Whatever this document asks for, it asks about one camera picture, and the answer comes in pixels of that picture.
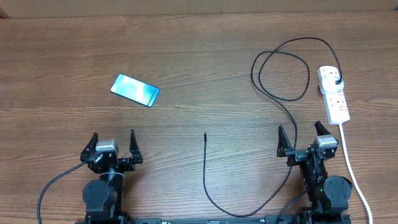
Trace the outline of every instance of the wooden tabletop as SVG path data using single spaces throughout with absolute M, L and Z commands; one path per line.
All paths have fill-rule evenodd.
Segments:
M 0 20 L 0 223 L 37 223 L 37 199 L 55 176 L 80 163 L 94 132 L 116 139 L 128 156 L 136 132 L 144 163 L 126 173 L 124 209 L 133 217 L 229 217 L 202 186 L 203 133 L 207 132 L 207 185 L 214 201 L 245 214 L 284 180 L 286 158 L 276 157 L 283 124 L 280 106 L 251 84 L 253 60 L 286 40 L 320 37 L 335 49 L 344 74 L 351 120 L 348 152 L 376 223 L 398 218 L 398 12 L 311 12 L 202 16 L 91 17 Z M 327 123 L 317 69 L 336 65 L 316 40 L 284 51 L 303 57 L 311 81 L 299 101 L 285 103 L 298 124 L 298 148 Z M 119 73 L 160 87 L 153 108 L 110 92 Z M 275 55 L 262 79 L 273 94 L 299 96 L 304 64 Z M 349 179 L 339 147 L 326 162 L 329 175 Z M 81 193 L 98 175 L 87 167 L 54 183 L 42 203 L 44 223 L 74 223 L 85 215 Z M 276 214 L 303 190 L 298 167 L 255 217 Z M 291 206 L 307 206 L 307 197 Z M 366 223 L 353 189 L 348 212 Z

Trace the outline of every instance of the light blue smartphone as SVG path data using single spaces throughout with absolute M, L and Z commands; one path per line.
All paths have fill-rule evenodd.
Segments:
M 119 74 L 111 88 L 111 92 L 148 107 L 153 107 L 159 91 L 157 87 L 123 74 Z

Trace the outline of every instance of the white power strip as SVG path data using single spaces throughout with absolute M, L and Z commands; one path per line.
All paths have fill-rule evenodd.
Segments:
M 337 68 L 332 66 L 322 66 L 318 69 L 319 87 L 323 95 L 323 101 L 325 102 L 326 115 L 328 116 L 329 124 L 338 124 L 341 134 L 341 142 L 343 144 L 344 157 L 346 159 L 348 172 L 353 180 L 356 191 L 364 203 L 366 210 L 368 211 L 369 224 L 373 224 L 373 217 L 371 209 L 362 194 L 362 191 L 358 187 L 354 172 L 349 163 L 346 141 L 343 132 L 343 123 L 349 120 L 349 113 L 347 108 L 346 98 L 343 92 L 344 82 L 336 84 L 336 81 L 340 79 L 340 74 Z

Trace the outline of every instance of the wood grain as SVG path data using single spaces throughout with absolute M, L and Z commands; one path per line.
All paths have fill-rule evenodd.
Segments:
M 396 223 L 396 12 L 3 19 L 0 31 L 0 223 L 37 223 L 41 190 L 79 163 L 93 132 L 116 139 L 126 156 L 131 128 L 144 156 L 126 174 L 124 209 L 134 217 L 227 217 L 203 191 L 204 132 L 210 195 L 230 212 L 255 210 L 288 171 L 275 156 L 277 127 L 283 124 L 292 141 L 294 131 L 281 108 L 254 90 L 251 64 L 259 52 L 303 36 L 336 50 L 351 111 L 345 131 L 353 170 L 375 222 Z M 283 50 L 303 57 L 312 73 L 307 94 L 285 104 L 298 123 L 298 147 L 305 147 L 315 137 L 314 122 L 327 124 L 317 69 L 335 62 L 316 41 Z M 294 58 L 276 55 L 265 72 L 263 83 L 276 95 L 293 98 L 304 89 L 306 69 Z M 155 106 L 112 94 L 119 73 L 159 86 Z M 327 128 L 340 136 L 336 126 Z M 326 168 L 349 177 L 341 148 Z M 95 178 L 81 168 L 53 184 L 42 204 L 44 222 L 81 220 L 81 191 Z M 301 186 L 294 167 L 256 216 L 277 213 Z M 307 203 L 302 198 L 287 212 Z M 355 192 L 348 213 L 366 223 Z

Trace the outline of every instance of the smartphone screen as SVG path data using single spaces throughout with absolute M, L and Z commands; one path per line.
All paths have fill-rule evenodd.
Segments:
M 159 88 L 143 83 L 134 78 L 119 74 L 111 92 L 126 97 L 142 105 L 152 107 L 159 95 Z

